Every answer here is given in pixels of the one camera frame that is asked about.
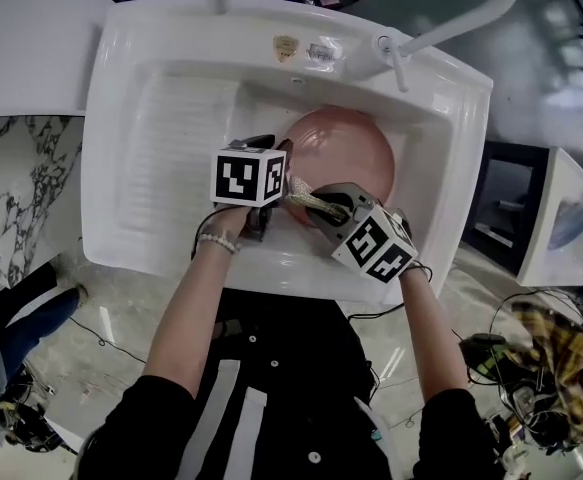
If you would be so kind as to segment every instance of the marble countertop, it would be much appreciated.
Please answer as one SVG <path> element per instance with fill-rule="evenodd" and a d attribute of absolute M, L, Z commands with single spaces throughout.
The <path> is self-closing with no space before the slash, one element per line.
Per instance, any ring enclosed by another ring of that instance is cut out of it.
<path fill-rule="evenodd" d="M 14 286 L 81 234 L 84 119 L 0 117 L 0 283 Z"/>

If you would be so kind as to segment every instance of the hand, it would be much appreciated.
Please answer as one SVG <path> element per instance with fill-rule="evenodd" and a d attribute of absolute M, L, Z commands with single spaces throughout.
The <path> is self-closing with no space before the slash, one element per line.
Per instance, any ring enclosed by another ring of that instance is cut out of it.
<path fill-rule="evenodd" d="M 216 211 L 226 208 L 228 205 L 218 205 Z M 230 210 L 224 210 L 211 218 L 211 223 L 221 229 L 226 229 L 237 237 L 247 221 L 247 215 L 251 211 L 250 206 L 238 206 Z"/>

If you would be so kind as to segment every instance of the human arm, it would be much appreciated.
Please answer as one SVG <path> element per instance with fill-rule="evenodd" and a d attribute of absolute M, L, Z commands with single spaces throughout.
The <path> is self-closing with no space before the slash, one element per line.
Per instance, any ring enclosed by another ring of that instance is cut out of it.
<path fill-rule="evenodd" d="M 249 210 L 223 211 L 213 225 L 238 236 Z M 231 257 L 215 242 L 199 245 L 158 325 L 143 375 L 171 380 L 197 396 Z"/>
<path fill-rule="evenodd" d="M 493 435 L 467 388 L 467 367 L 451 326 L 421 269 L 400 277 L 425 406 L 416 480 L 454 477 L 501 479 Z"/>
<path fill-rule="evenodd" d="M 424 272 L 407 270 L 400 285 L 424 401 L 448 389 L 465 389 L 464 358 Z"/>
<path fill-rule="evenodd" d="M 214 228 L 237 236 L 248 211 L 223 211 Z M 200 243 L 158 325 L 142 376 L 83 445 L 74 480 L 175 478 L 196 423 L 194 399 L 231 257 L 217 243 Z"/>

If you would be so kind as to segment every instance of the bracelet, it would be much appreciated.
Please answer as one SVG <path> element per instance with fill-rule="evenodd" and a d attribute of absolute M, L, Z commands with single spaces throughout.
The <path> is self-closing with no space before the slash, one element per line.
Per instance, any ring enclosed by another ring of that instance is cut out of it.
<path fill-rule="evenodd" d="M 240 244 L 235 242 L 233 236 L 233 233 L 224 229 L 218 229 L 216 226 L 213 226 L 213 224 L 210 224 L 202 230 L 202 233 L 198 237 L 198 243 L 215 242 L 224 247 L 231 254 L 235 254 L 240 250 Z"/>

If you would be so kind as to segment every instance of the sink basin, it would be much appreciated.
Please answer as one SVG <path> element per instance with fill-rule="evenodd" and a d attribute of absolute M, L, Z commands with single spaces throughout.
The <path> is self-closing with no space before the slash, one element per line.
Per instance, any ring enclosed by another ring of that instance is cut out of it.
<path fill-rule="evenodd" d="M 235 0 L 221 16 L 208 14 L 201 0 L 113 6 L 85 121 L 86 256 L 181 276 L 197 225 L 212 211 L 211 153 L 258 134 L 282 139 L 301 116 L 332 105 L 365 113 L 386 136 L 396 169 L 387 205 L 406 213 L 439 291 L 475 187 L 492 84 L 433 48 L 407 59 L 407 93 L 397 90 L 390 73 L 349 80 L 347 55 L 381 28 L 273 0 Z M 274 47 L 281 35 L 297 41 L 284 61 Z M 326 57 L 312 54 L 316 49 Z M 264 241 L 244 243 L 227 286 L 401 302 L 397 282 L 362 279 L 330 258 L 332 250 L 317 230 L 276 210 Z"/>

